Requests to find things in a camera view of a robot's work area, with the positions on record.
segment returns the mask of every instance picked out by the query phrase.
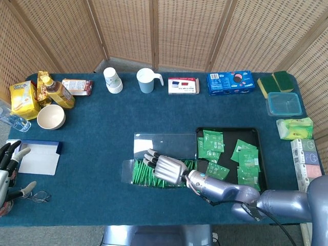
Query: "robotic hand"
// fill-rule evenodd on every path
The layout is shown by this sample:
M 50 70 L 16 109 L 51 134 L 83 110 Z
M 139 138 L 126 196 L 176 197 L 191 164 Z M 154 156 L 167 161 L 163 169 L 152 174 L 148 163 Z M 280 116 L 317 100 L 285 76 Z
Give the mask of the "robotic hand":
M 148 153 L 143 162 L 154 168 L 155 177 L 174 185 L 186 182 L 188 188 L 211 205 L 234 201 L 232 213 L 246 221 L 259 221 L 268 215 L 312 221 L 312 246 L 328 245 L 327 176 L 313 180 L 307 193 L 267 190 L 260 195 L 252 187 L 224 182 L 196 170 L 189 171 L 182 161 L 154 150 L 149 149 Z
M 20 191 L 8 193 L 9 182 L 15 168 L 17 167 L 21 159 L 31 151 L 30 148 L 25 148 L 23 150 L 20 150 L 14 157 L 12 157 L 14 150 L 20 144 L 21 141 L 17 141 L 12 145 L 7 143 L 0 148 L 0 208 L 5 202 L 11 201 L 15 198 L 30 193 L 32 189 L 36 186 L 36 181 L 33 181 Z

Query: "plastic bottle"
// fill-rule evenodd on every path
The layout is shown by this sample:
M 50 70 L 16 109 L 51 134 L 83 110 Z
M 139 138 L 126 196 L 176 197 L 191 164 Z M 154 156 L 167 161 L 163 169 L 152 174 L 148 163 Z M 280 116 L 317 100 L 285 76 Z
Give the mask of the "plastic bottle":
M 25 120 L 17 114 L 12 114 L 7 105 L 0 100 L 0 121 L 10 125 L 21 132 L 27 132 L 31 127 L 31 122 Z
M 43 76 L 42 81 L 46 86 L 48 95 L 61 107 L 71 109 L 74 107 L 75 98 L 59 81 L 53 81 L 49 76 Z

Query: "light blue mug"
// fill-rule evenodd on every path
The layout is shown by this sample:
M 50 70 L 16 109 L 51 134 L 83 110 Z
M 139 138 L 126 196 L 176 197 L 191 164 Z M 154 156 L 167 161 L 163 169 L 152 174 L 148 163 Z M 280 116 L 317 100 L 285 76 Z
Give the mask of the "light blue mug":
M 164 86 L 162 75 L 154 73 L 149 68 L 142 68 L 137 72 L 137 80 L 143 93 L 151 93 L 154 90 L 154 79 L 159 78 L 160 83 Z

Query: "blue table cover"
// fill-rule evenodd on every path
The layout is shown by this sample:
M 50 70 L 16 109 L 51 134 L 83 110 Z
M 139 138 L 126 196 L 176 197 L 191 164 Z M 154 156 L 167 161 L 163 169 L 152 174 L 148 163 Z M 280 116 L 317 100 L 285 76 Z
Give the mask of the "blue table cover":
M 253 73 L 257 78 L 268 75 Z M 18 174 L 16 186 L 36 180 L 36 192 L 52 195 L 49 203 L 16 199 L 0 226 L 169 225 L 245 223 L 231 204 L 212 207 L 187 188 L 155 189 L 121 182 L 123 160 L 133 158 L 135 132 L 195 132 L 197 127 L 256 127 L 262 145 L 268 189 L 297 190 L 290 141 L 280 140 L 276 120 L 268 116 L 256 84 L 248 94 L 209 96 L 205 73 L 163 73 L 165 86 L 143 94 L 135 73 L 119 74 L 124 88 L 111 94 L 102 74 L 52 74 L 94 81 L 91 96 L 76 96 L 66 122 L 58 130 L 41 129 L 36 119 L 27 133 L 11 130 L 9 139 L 61 141 L 54 176 Z M 200 94 L 168 95 L 168 77 L 198 77 Z M 36 81 L 36 74 L 28 79 Z M 301 95 L 296 80 L 295 90 Z M 303 115 L 306 117 L 301 100 Z M 281 218 L 281 222 L 299 222 Z M 260 223 L 272 223 L 265 219 Z

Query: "mug handle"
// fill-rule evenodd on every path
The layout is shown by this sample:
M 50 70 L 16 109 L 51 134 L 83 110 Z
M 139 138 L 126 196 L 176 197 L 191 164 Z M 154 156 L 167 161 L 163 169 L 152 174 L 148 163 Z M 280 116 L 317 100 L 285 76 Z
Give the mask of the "mug handle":
M 162 84 L 162 86 L 164 86 L 162 75 L 160 75 L 159 73 L 154 73 L 154 78 L 159 78 L 160 83 Z

